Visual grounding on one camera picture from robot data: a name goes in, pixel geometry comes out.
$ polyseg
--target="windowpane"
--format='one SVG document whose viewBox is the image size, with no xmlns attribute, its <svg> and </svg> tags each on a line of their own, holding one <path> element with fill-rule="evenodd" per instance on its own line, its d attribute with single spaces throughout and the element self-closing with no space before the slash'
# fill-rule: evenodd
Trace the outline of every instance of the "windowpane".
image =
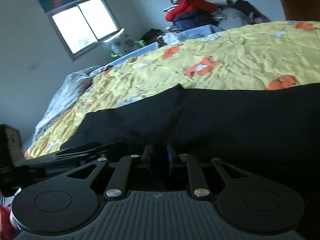
<svg viewBox="0 0 320 240">
<path fill-rule="evenodd" d="M 97 41 L 78 7 L 52 16 L 73 54 Z"/>
<path fill-rule="evenodd" d="M 101 0 L 90 0 L 78 5 L 98 39 L 117 30 L 108 10 Z"/>
</svg>

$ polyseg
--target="red bag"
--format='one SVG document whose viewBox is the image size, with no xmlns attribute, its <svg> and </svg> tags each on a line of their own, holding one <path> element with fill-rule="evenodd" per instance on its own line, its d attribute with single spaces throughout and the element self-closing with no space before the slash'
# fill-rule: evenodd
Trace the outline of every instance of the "red bag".
<svg viewBox="0 0 320 240">
<path fill-rule="evenodd" d="M 11 207 L 0 207 L 0 240 L 13 238 L 17 231 L 10 223 Z"/>
</svg>

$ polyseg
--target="window frame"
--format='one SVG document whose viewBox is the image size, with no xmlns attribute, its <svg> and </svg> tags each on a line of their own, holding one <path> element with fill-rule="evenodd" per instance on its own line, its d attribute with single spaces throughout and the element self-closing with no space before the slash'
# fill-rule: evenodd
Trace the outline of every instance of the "window frame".
<svg viewBox="0 0 320 240">
<path fill-rule="evenodd" d="M 83 3 L 83 2 L 87 2 L 87 1 L 90 1 L 90 0 L 77 0 L 77 1 L 75 1 L 75 2 L 73 2 L 73 3 L 64 5 L 64 6 L 60 7 L 60 8 L 54 9 L 54 10 L 46 13 L 49 21 L 51 22 L 52 27 L 53 27 L 54 30 L 55 30 L 55 33 L 57 34 L 57 36 L 58 36 L 59 40 L 61 41 L 63 47 L 65 48 L 65 50 L 67 51 L 68 55 L 71 57 L 71 59 L 72 59 L 73 61 L 76 60 L 77 58 L 79 58 L 80 56 L 82 56 L 83 54 L 85 54 L 86 52 L 90 51 L 91 49 L 96 48 L 96 47 L 98 47 L 99 45 L 103 44 L 103 41 L 105 41 L 105 40 L 107 40 L 108 38 L 112 37 L 113 35 L 115 35 L 116 33 L 118 33 L 118 32 L 121 30 L 119 24 L 118 24 L 117 21 L 115 20 L 113 14 L 111 13 L 109 7 L 107 6 L 107 4 L 106 4 L 106 2 L 105 2 L 105 0 L 101 0 L 102 3 L 103 3 L 103 5 L 105 6 L 106 10 L 107 10 L 108 13 L 110 14 L 110 17 L 111 17 L 112 21 L 114 22 L 117 30 L 114 31 L 114 32 L 112 32 L 112 33 L 110 33 L 110 34 L 108 34 L 108 35 L 106 35 L 106 36 L 104 36 L 104 37 L 102 37 L 101 39 L 98 39 L 97 36 L 94 34 L 94 32 L 93 32 L 90 24 L 88 23 L 87 19 L 84 17 L 85 21 L 87 22 L 90 30 L 92 31 L 92 33 L 93 33 L 93 35 L 95 36 L 95 38 L 96 38 L 97 41 L 94 42 L 94 43 L 92 43 L 92 44 L 90 44 L 90 45 L 88 45 L 88 46 L 86 46 L 86 47 L 84 47 L 83 49 L 79 50 L 79 51 L 76 52 L 75 54 L 73 54 L 72 51 L 71 51 L 71 49 L 69 48 L 68 44 L 67 44 L 66 41 L 64 40 L 64 38 L 63 38 L 63 36 L 62 36 L 59 28 L 57 27 L 56 23 L 54 22 L 53 16 L 56 15 L 56 14 L 58 14 L 58 13 L 60 13 L 60 12 L 62 12 L 62 11 L 65 11 L 65 10 L 68 10 L 68 9 L 70 9 L 70 8 L 73 8 L 73 7 L 78 7 L 78 8 L 80 9 L 81 13 L 82 13 L 82 10 L 81 10 L 81 8 L 78 6 L 78 4 Z"/>
</svg>

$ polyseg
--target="blanket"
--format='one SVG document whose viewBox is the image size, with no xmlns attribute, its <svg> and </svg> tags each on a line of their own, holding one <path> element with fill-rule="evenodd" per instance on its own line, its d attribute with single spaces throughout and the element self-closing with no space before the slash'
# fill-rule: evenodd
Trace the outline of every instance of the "blanket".
<svg viewBox="0 0 320 240">
<path fill-rule="evenodd" d="M 55 93 L 50 101 L 44 117 L 37 124 L 32 143 L 43 135 L 46 130 L 54 124 L 55 120 L 71 109 L 78 101 L 80 96 L 91 85 L 93 75 L 91 72 L 98 69 L 99 66 L 93 66 L 68 75 L 60 89 Z"/>
<path fill-rule="evenodd" d="M 318 83 L 320 23 L 308 24 L 312 28 L 286 21 L 247 25 L 133 57 L 97 75 L 91 90 L 25 157 L 59 150 L 89 112 L 123 106 L 177 84 L 186 89 L 276 90 Z"/>
</svg>

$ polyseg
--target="gray ribbed pad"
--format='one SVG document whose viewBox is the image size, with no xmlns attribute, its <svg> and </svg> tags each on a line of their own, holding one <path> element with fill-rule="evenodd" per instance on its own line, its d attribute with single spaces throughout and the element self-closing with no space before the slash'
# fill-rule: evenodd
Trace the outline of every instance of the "gray ribbed pad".
<svg viewBox="0 0 320 240">
<path fill-rule="evenodd" d="M 124 200 L 108 202 L 93 222 L 73 233 L 39 236 L 23 231 L 15 239 L 303 240 L 294 231 L 277 236 L 255 236 L 239 231 L 223 221 L 210 202 L 194 200 L 186 192 L 137 191 L 132 191 Z"/>
</svg>

